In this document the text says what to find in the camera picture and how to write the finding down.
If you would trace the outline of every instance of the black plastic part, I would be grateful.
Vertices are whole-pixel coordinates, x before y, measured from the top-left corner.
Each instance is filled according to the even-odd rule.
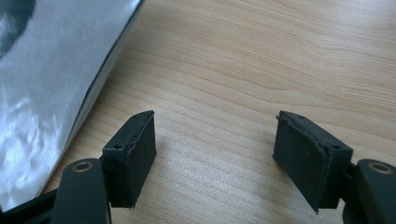
[[[303,116],[280,111],[277,119],[274,159],[316,212],[336,208],[352,148]]]
[[[102,163],[85,159],[69,164],[52,210],[50,223],[110,223]]]
[[[112,207],[134,207],[156,156],[154,112],[131,117],[103,148]]]
[[[369,223],[396,223],[396,168],[382,161],[361,160],[356,184]]]
[[[357,214],[352,210],[348,204],[344,207],[343,211],[344,224],[368,224],[367,217],[365,215]]]
[[[0,223],[50,223],[57,189],[1,214]]]

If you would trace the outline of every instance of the wood grain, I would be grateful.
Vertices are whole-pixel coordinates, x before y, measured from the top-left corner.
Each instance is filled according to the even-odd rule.
[[[396,165],[396,2],[147,1],[46,191],[150,109],[158,156],[114,223],[342,223],[342,203],[317,215],[272,159],[275,116]]]

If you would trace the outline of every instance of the screw hole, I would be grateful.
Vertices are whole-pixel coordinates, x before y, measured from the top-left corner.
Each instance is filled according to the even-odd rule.
[[[369,167],[384,175],[390,175],[393,173],[393,171],[387,165],[381,163],[371,162],[369,163]]]
[[[123,148],[123,144],[117,144],[117,145],[114,146],[114,148],[115,148],[115,149]]]
[[[77,173],[86,172],[92,168],[92,163],[88,161],[81,162],[73,166],[73,171]]]

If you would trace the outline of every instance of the black rubber pad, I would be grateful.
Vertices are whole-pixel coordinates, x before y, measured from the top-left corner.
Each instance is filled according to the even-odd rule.
[[[336,208],[352,148],[303,116],[280,111],[277,119],[274,159],[316,212]]]
[[[103,148],[112,207],[134,207],[156,155],[154,112],[134,115]]]

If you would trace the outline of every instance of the wooden table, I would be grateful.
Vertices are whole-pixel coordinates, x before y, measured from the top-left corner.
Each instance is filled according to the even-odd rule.
[[[148,0],[46,191],[150,109],[158,155],[114,223],[342,223],[274,162],[276,114],[396,165],[396,2]]]

